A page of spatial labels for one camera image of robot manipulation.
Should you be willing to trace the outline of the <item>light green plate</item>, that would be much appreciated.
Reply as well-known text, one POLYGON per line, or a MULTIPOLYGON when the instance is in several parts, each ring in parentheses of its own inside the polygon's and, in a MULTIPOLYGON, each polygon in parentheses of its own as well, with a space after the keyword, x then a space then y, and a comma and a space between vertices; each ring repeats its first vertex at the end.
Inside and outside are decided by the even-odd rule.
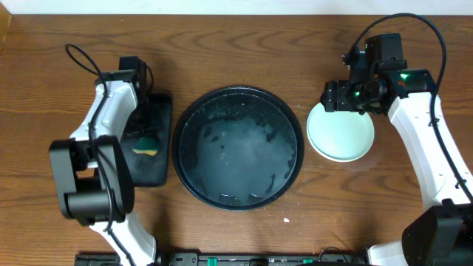
POLYGON ((328 160, 345 163, 363 157, 374 142, 375 130, 368 114, 326 112, 317 103, 307 118, 311 146, 328 160))

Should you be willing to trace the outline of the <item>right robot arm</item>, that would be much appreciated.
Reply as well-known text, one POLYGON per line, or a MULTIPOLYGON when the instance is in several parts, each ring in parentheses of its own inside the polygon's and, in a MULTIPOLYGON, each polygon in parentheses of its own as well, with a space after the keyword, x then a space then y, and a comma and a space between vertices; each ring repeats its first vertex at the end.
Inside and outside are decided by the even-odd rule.
POLYGON ((368 38, 344 62, 349 78, 327 82, 310 114, 311 144, 331 160, 358 159, 372 144, 370 115, 386 115, 406 147, 424 209, 400 240, 368 248, 368 262, 470 265, 472 174, 446 125, 429 71, 408 68, 397 33, 368 38))

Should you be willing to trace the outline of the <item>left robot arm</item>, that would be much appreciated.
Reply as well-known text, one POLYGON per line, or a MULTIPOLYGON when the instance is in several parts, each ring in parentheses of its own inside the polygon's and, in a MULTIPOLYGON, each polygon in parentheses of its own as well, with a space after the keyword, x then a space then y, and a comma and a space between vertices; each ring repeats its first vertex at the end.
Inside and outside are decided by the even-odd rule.
POLYGON ((133 212, 135 186, 120 139, 146 102, 147 66, 122 57, 119 69, 99 72, 95 99, 82 124, 49 148, 61 213, 99 233, 121 265, 157 264, 157 241, 133 212))

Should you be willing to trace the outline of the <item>green yellow sponge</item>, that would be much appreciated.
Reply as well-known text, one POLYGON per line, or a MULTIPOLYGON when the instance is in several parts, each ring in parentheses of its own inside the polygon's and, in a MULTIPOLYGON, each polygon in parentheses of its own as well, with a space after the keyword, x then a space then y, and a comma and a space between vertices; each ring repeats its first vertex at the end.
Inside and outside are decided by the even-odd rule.
POLYGON ((141 137, 133 147, 132 151, 136 154, 145 154, 155 156, 160 150, 160 144, 154 137, 141 137))

